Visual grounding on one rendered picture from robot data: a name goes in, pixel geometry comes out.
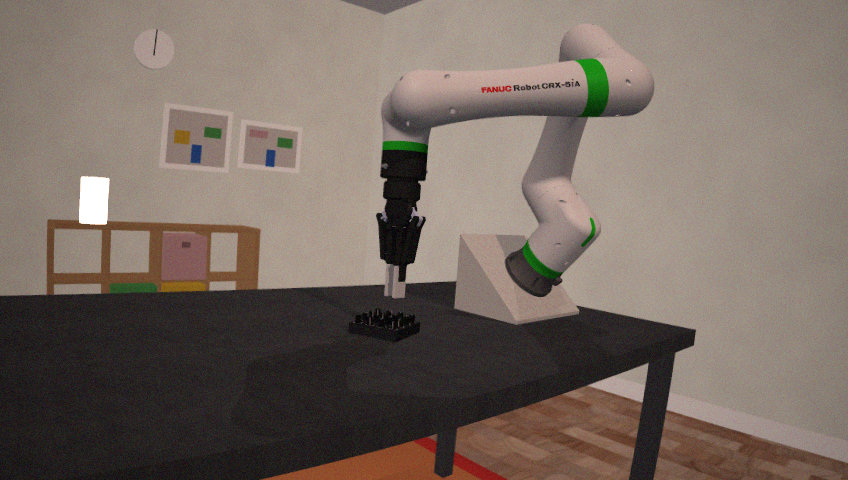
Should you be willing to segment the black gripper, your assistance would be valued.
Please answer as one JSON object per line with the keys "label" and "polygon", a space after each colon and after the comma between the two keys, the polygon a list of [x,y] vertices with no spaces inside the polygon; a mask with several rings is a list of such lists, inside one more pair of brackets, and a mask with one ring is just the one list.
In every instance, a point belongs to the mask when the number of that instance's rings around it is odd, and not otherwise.
{"label": "black gripper", "polygon": [[421,229],[426,221],[417,213],[420,192],[420,183],[414,181],[384,182],[383,198],[387,202],[385,210],[376,214],[380,258],[387,263],[384,296],[405,298],[407,265],[415,261]]}

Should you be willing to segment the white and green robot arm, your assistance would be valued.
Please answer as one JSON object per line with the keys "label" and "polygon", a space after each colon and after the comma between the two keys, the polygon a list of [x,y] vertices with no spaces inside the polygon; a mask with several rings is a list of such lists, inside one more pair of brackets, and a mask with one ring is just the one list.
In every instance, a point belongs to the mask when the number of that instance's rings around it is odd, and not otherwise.
{"label": "white and green robot arm", "polygon": [[539,226],[505,260],[521,289],[544,297],[601,232],[597,216],[571,182],[588,117],[635,115],[653,94],[647,66],[602,27],[589,23],[565,34],[558,63],[484,71],[414,70],[396,82],[381,106],[380,176],[425,181],[433,127],[493,117],[547,116],[522,180],[523,195]]}

